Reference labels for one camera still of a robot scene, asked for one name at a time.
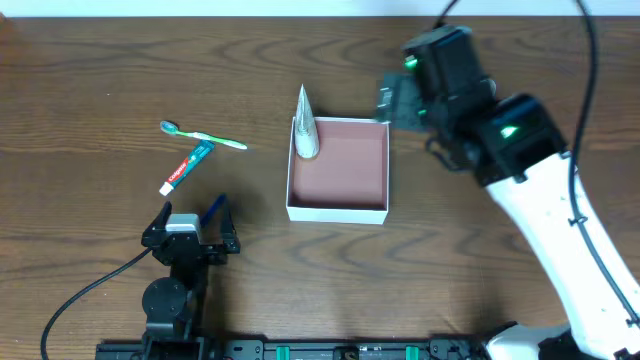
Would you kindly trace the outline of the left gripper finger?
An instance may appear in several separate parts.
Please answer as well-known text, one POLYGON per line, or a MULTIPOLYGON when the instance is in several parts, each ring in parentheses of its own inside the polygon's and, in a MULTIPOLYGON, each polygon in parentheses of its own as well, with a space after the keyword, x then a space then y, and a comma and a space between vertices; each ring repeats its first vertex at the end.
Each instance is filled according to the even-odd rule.
POLYGON ((151 235, 164 232, 171 213, 172 204, 169 201, 166 201, 151 224, 144 230, 144 234, 151 235))
POLYGON ((221 205, 219 207, 220 215, 220 238, 223 243, 236 243, 237 233, 233 223, 229 202, 225 195, 222 196, 221 205))

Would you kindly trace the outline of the blue disposable razor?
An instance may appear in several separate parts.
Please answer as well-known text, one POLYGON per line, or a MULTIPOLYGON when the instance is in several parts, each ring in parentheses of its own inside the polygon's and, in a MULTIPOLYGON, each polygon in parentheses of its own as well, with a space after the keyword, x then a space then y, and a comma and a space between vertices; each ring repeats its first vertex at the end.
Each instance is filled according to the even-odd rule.
POLYGON ((205 228, 207 224, 212 220, 217 210, 225 203, 226 195, 219 195, 209 209, 200 217, 200 226, 205 228))

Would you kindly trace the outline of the Colgate toothpaste tube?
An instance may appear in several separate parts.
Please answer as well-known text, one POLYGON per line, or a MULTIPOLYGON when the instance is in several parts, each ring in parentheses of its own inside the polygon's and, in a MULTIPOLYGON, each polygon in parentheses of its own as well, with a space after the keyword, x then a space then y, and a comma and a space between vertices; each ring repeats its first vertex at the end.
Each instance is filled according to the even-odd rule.
POLYGON ((175 190, 191 171, 214 149, 215 145, 212 142, 201 140, 163 183, 159 189, 159 193, 162 196, 167 196, 175 190))

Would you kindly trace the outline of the green toothbrush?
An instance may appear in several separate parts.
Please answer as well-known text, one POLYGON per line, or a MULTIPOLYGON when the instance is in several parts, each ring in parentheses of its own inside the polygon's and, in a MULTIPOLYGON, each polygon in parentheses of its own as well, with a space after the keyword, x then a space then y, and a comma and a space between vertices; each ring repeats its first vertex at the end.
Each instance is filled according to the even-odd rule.
POLYGON ((173 122, 170 122, 170 121, 167 121, 167 120, 163 120, 163 121, 160 122, 160 129, 165 134, 171 135, 171 136, 183 136, 183 137, 188 137, 188 138, 193 138, 193 139, 198 139, 198 140, 203 140, 203 141, 209 141, 209 142, 221 144, 221 145, 228 146, 228 147, 235 148, 235 149, 239 149, 239 150, 247 150, 248 149, 248 146, 246 144, 241 143, 241 142, 236 141, 236 140, 220 138, 220 137, 212 136, 212 135, 209 135, 209 134, 206 134, 206 133, 201 133, 201 132, 184 132, 184 131, 181 131, 177 124, 175 124, 173 122))

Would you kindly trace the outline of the white cream tube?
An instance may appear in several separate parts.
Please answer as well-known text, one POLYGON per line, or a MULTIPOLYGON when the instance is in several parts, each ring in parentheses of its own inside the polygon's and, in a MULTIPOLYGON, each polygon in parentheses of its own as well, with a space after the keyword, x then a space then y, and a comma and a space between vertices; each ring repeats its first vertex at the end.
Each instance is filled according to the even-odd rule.
POLYGON ((301 86, 294 117, 294 144, 298 156, 312 159, 320 150, 319 136, 309 98, 301 86))

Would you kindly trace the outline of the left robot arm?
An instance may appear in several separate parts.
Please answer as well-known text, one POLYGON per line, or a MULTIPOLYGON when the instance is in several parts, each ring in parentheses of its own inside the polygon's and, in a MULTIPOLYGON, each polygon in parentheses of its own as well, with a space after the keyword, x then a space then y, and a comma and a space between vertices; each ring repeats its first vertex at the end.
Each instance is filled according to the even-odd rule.
POLYGON ((202 216, 177 214, 164 204, 142 233, 141 244, 169 275, 145 290, 147 316, 143 359, 220 359, 219 343, 204 333, 209 268, 225 265, 241 245, 227 197, 222 194, 202 216))

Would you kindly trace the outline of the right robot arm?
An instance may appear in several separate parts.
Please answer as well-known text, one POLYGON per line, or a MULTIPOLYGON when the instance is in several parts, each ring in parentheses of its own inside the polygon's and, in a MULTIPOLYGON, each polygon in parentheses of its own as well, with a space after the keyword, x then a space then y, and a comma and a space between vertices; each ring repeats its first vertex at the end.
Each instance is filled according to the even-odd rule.
POLYGON ((409 40, 376 117, 430 137, 428 151, 469 172, 519 228, 567 317, 562 326, 509 324, 483 346, 491 359, 635 359, 639 285, 592 208, 573 154, 544 106, 496 96, 464 26, 409 40))

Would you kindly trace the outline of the white box with pink interior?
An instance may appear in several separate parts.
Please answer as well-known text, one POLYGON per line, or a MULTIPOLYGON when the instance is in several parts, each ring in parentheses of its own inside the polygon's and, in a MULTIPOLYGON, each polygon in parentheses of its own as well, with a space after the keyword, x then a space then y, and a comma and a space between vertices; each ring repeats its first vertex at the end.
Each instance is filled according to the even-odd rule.
POLYGON ((292 222, 382 225, 390 208, 390 130, 371 119, 318 117, 320 150, 290 136, 285 207, 292 222))

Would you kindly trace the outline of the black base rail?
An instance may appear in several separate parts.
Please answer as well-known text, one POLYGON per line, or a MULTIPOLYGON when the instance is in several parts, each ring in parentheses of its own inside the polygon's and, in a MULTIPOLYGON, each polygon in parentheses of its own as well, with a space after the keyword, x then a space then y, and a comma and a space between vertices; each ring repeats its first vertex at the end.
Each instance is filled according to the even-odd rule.
POLYGON ((463 338, 414 342, 330 342, 229 340, 105 341, 96 360, 474 360, 487 359, 484 347, 463 338))

